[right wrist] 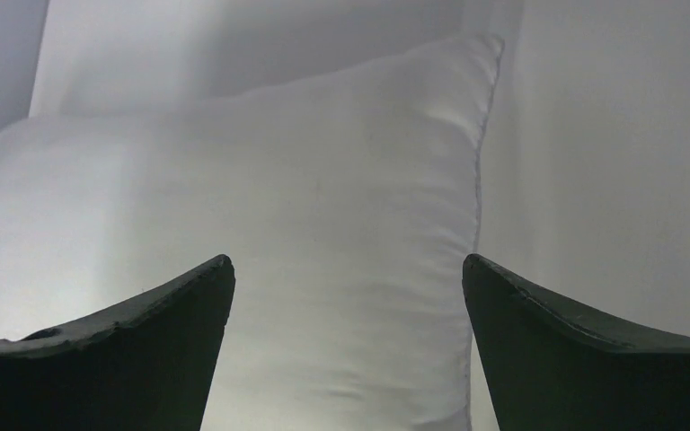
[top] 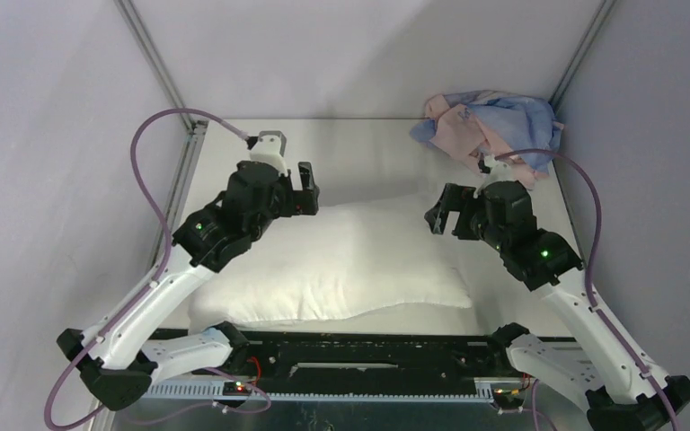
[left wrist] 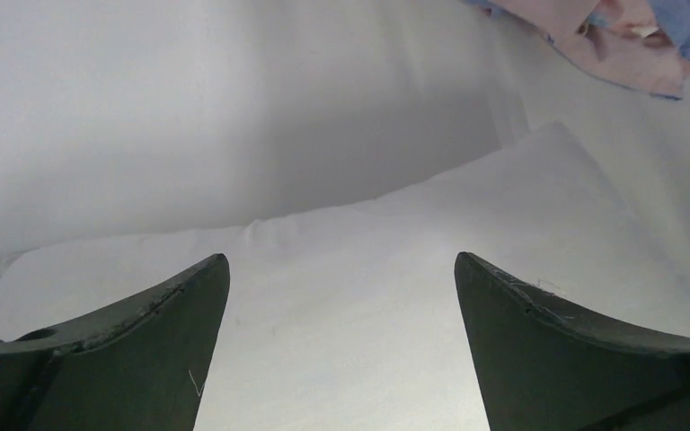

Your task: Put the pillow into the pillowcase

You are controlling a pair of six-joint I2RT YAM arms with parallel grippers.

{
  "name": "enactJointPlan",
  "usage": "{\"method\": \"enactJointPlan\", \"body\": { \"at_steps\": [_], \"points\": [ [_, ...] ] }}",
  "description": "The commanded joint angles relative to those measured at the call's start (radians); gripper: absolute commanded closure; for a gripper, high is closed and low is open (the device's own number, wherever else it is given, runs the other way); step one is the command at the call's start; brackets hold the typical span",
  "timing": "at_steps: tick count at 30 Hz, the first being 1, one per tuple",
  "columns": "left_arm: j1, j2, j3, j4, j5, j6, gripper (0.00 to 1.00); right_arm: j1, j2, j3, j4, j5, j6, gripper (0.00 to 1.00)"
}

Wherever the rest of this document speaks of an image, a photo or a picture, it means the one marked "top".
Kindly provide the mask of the white pillow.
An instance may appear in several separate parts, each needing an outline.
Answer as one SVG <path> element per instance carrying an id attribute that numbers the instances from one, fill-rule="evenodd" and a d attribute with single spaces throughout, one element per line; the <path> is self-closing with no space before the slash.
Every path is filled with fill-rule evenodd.
<path id="1" fill-rule="evenodd" d="M 189 329 L 340 321 L 403 304 L 469 309 L 417 195 L 281 218 L 190 296 Z"/>

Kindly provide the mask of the pink and blue pillowcase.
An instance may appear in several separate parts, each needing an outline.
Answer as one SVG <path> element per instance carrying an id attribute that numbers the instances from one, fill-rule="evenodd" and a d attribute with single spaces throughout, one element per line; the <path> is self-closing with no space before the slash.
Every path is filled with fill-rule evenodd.
<path id="1" fill-rule="evenodd" d="M 542 99 L 492 90 L 438 94 L 427 100 L 424 119 L 410 131 L 415 141 L 444 152 L 478 173 L 488 155 L 534 149 L 509 157 L 516 180 L 531 189 L 549 176 L 563 124 Z"/>

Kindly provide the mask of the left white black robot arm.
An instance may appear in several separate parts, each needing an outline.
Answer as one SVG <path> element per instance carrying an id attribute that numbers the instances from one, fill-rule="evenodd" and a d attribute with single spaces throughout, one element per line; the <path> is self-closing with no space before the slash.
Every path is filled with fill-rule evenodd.
<path id="1" fill-rule="evenodd" d="M 199 287 L 246 253 L 280 217 L 314 216 L 320 189 L 313 167 L 301 162 L 302 188 L 289 173 L 252 161 L 238 163 L 226 189 L 189 215 L 172 235 L 163 260 L 111 313 L 86 330 L 64 330 L 57 343 L 89 392 L 119 411 L 154 384 L 199 369 L 241 372 L 247 338 L 222 322 L 195 335 L 154 340 L 160 324 Z"/>

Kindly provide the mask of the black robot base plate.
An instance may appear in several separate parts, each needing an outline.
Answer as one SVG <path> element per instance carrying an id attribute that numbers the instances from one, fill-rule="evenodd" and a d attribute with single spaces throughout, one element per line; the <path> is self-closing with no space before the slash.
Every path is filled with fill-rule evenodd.
<path id="1" fill-rule="evenodd" d="M 508 361 L 491 336 L 247 331 L 244 365 L 221 371 L 263 391 L 388 394 L 476 393 L 517 396 L 534 377 Z"/>

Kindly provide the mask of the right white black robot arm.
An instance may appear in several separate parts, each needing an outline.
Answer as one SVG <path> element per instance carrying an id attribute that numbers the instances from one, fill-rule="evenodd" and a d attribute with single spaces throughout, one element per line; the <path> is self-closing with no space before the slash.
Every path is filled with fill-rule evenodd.
<path id="1" fill-rule="evenodd" d="M 526 188 L 495 181 L 482 189 L 448 183 L 425 213 L 434 234 L 448 216 L 462 241 L 487 243 L 504 268 L 560 319 L 588 358 L 581 364 L 510 323 L 493 334 L 486 352 L 499 375 L 515 370 L 552 387 L 583 410 L 594 430 L 659 430 L 690 403 L 690 379 L 652 360 L 588 281 L 587 267 L 558 233 L 537 224 Z"/>

